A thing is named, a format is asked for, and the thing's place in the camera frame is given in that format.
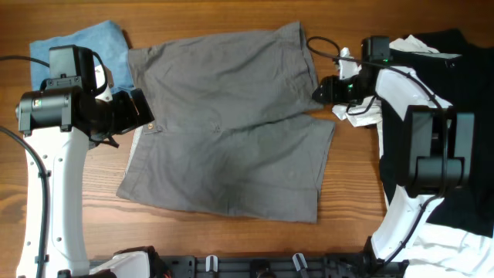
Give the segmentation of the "grey shorts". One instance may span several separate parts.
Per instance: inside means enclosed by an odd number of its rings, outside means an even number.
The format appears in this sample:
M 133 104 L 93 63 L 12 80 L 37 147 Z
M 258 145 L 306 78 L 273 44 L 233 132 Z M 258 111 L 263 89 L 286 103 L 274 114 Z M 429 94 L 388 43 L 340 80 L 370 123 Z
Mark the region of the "grey shorts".
M 154 120 L 117 195 L 142 205 L 287 222 L 317 220 L 335 131 L 303 26 L 179 39 L 128 53 Z

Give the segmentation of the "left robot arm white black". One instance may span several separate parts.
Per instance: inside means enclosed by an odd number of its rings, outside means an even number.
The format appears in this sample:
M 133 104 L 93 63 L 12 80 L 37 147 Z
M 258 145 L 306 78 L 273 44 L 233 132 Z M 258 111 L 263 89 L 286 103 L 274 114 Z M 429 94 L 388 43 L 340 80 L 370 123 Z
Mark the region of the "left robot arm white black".
M 125 134 L 154 120 L 143 92 L 110 93 L 96 82 L 100 56 L 80 46 L 49 51 L 50 77 L 24 93 L 16 108 L 28 161 L 25 240 L 18 277 L 149 277 L 148 251 L 126 251 L 94 268 L 82 221 L 83 167 L 89 149 L 116 147 Z

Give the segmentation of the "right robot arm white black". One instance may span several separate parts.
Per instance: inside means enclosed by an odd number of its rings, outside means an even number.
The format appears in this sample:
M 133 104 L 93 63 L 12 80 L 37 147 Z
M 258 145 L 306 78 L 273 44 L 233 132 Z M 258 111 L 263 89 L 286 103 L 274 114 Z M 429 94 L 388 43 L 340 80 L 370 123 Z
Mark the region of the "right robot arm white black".
M 378 69 L 373 89 L 339 80 L 323 82 L 315 92 L 348 105 L 366 95 L 379 97 L 403 121 L 398 184 L 383 222 L 366 245 L 379 267 L 405 262 L 404 250 L 446 193 L 468 181 L 474 124 L 473 114 L 443 107 L 412 69 L 389 66 L 388 53 L 384 48 L 368 61 L 355 62 Z

